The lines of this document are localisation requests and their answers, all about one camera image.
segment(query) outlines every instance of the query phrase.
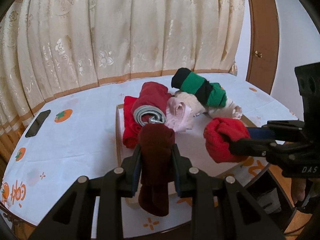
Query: door knob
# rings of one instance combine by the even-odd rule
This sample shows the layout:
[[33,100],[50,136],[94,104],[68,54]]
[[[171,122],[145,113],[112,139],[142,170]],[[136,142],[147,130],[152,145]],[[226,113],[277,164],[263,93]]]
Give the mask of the door knob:
[[258,52],[257,50],[254,52],[254,55],[256,57],[262,57],[262,53],[261,52]]

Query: green and black striped cloth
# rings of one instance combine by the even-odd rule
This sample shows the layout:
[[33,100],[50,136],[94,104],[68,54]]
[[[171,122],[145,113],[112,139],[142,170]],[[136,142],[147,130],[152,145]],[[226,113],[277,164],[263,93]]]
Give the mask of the green and black striped cloth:
[[193,94],[203,106],[225,107],[226,91],[219,83],[209,83],[205,78],[188,68],[180,68],[172,77],[171,86],[183,92]]

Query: table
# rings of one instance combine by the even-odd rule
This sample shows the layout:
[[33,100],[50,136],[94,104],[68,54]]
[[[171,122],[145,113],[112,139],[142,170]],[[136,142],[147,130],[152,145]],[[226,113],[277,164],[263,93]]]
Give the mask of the table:
[[[271,96],[231,74],[201,76],[210,82],[219,82],[256,126],[268,120],[297,119]],[[109,84],[46,103],[39,112],[50,109],[51,114],[35,137],[25,138],[26,132],[23,134],[6,168],[2,186],[6,192],[2,194],[6,208],[21,219],[37,225],[79,176],[97,178],[115,168],[116,106],[123,103],[126,95],[137,97],[144,82],[155,81],[170,88],[171,78],[163,76]],[[267,163],[263,158],[252,161],[262,164],[261,169],[254,171],[253,178]],[[92,238],[96,236],[98,202],[97,199]],[[191,219],[191,207],[188,200],[172,195],[169,215],[159,218],[141,208],[129,207],[123,199],[122,215],[124,237],[127,238],[186,223]]]

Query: wooden floor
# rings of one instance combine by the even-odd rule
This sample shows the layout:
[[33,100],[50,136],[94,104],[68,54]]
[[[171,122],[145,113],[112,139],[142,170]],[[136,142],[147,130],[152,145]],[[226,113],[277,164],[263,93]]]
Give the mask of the wooden floor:
[[[271,165],[270,171],[276,177],[276,179],[279,181],[280,185],[282,186],[282,188],[284,189],[284,191],[288,195],[290,201],[292,202],[291,194],[290,194],[291,179],[284,178],[281,175],[281,169],[278,166]],[[306,222],[308,222],[310,217],[311,217],[311,215],[303,214],[303,213],[297,211],[297,213],[295,214],[295,217],[293,218],[292,222],[288,226],[286,232],[291,232],[291,231],[294,231],[294,230],[300,228]],[[21,240],[27,240],[29,238],[29,236],[31,235],[31,233],[33,232],[33,230],[34,230],[34,228],[28,226],[27,224],[22,224],[20,227],[15,228],[15,235]],[[299,233],[300,233],[300,231],[294,233],[294,236],[287,236],[286,239],[287,240],[294,240],[294,239],[296,239],[296,237]]]

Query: maroon rolled cloth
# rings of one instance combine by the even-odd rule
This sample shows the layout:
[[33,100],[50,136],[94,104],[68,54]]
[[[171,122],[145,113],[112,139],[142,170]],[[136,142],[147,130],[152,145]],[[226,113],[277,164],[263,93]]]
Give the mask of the maroon rolled cloth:
[[[131,108],[131,113],[140,106],[155,106],[159,108],[164,114],[166,113],[167,102],[172,97],[168,93],[168,88],[157,82],[146,82],[142,85],[140,95]],[[143,122],[149,122],[151,115],[142,116]]]
[[141,150],[139,204],[147,212],[164,217],[169,214],[168,183],[174,180],[171,150],[174,130],[162,123],[148,123],[138,134]]

